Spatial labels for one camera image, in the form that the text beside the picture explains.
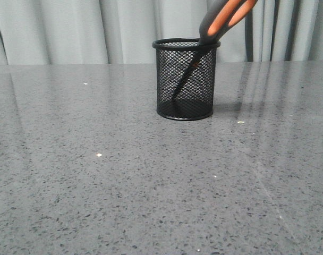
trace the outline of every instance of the curtain fold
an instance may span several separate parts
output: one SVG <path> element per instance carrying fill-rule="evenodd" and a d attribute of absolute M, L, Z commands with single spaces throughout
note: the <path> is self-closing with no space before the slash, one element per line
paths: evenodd
<path fill-rule="evenodd" d="M 0 65 L 154 63 L 152 41 L 198 37 L 213 1 L 0 0 Z M 258 0 L 220 42 L 218 62 L 323 60 L 323 0 Z"/>

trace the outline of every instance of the gray countertop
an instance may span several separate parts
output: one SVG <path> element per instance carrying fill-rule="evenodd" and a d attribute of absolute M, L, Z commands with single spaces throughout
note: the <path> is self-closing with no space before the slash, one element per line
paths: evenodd
<path fill-rule="evenodd" d="M 217 64 L 193 122 L 155 75 L 0 66 L 0 254 L 323 254 L 323 62 Z"/>

